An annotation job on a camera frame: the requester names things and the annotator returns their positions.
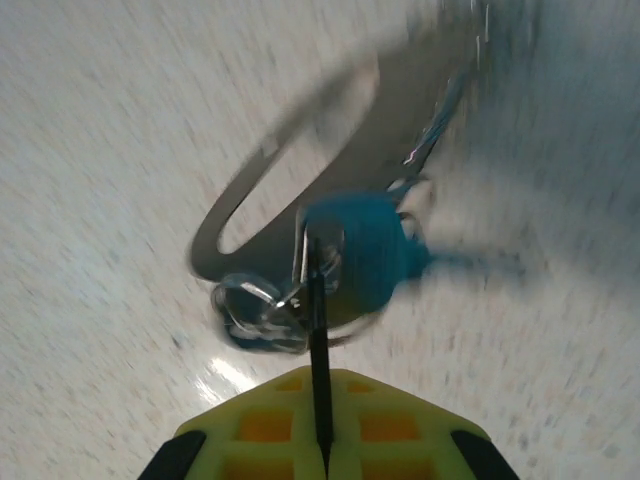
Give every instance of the teal keychain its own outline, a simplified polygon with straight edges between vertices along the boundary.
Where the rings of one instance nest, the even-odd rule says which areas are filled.
[[[276,286],[255,275],[226,276],[214,289],[213,304],[228,340],[244,350],[299,354],[307,350],[305,324],[306,242],[322,244],[329,331],[335,346],[373,322],[396,287],[419,279],[432,257],[419,232],[405,232],[411,217],[397,204],[417,182],[387,193],[350,192],[327,196],[299,214],[299,238],[290,281]]]

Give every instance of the white floor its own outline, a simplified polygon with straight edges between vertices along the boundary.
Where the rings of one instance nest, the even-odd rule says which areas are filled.
[[[185,249],[282,109],[409,3],[0,3],[0,478],[135,478],[181,422],[304,361],[222,345]],[[549,0],[532,76],[433,166],[430,237],[542,253],[540,285],[426,281],[333,355],[477,421],[523,479],[640,468],[639,15]],[[268,214],[312,157],[267,178]],[[237,235],[264,221],[249,205]]]

